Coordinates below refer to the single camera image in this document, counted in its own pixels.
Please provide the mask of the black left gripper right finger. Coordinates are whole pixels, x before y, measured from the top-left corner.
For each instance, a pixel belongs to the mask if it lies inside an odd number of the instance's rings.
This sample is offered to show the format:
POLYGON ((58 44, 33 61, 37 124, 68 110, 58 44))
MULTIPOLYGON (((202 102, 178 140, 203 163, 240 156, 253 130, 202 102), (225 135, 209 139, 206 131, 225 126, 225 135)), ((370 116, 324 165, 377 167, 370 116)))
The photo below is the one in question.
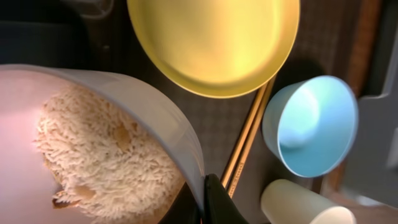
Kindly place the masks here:
POLYGON ((215 174, 205 177, 204 224, 248 224, 215 174))

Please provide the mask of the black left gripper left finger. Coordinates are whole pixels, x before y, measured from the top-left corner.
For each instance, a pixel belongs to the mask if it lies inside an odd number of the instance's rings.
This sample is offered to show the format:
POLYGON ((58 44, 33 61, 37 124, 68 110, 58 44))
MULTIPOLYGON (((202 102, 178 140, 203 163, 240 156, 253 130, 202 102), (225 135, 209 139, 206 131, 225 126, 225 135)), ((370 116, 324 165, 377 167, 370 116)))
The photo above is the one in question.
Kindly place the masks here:
POLYGON ((187 184, 184 184, 159 224, 200 224, 201 214, 187 184))

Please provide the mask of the white cup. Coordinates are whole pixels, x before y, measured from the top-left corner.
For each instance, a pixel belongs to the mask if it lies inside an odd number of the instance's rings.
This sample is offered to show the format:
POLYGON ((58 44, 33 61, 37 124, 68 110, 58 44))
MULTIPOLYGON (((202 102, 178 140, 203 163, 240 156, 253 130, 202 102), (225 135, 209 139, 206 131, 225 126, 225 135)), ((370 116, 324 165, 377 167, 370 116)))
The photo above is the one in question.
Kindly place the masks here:
POLYGON ((264 189, 261 209, 272 224, 356 224, 346 207, 285 179, 264 189))

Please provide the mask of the clump of cooked rice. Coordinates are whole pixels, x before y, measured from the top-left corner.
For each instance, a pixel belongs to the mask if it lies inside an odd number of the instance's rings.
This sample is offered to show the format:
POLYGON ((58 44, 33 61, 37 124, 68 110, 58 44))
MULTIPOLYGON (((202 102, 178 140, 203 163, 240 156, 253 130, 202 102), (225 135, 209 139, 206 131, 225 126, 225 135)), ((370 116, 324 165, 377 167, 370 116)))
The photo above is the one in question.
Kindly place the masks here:
POLYGON ((78 207, 94 223, 157 223, 184 184, 154 137, 82 86, 44 103, 35 145, 61 186, 54 207, 78 207))

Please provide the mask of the pink white bowl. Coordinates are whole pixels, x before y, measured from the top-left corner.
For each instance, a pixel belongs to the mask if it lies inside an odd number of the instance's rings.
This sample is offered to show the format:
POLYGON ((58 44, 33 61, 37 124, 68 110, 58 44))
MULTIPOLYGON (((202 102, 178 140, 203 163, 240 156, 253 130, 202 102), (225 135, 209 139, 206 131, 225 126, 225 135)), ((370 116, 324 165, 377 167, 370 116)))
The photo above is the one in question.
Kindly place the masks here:
POLYGON ((53 208, 58 187, 33 143, 42 104, 71 82, 118 105, 157 138, 201 214, 205 166, 200 142, 187 117, 163 93, 118 73, 10 64, 1 66, 1 222, 91 222, 77 208, 53 208))

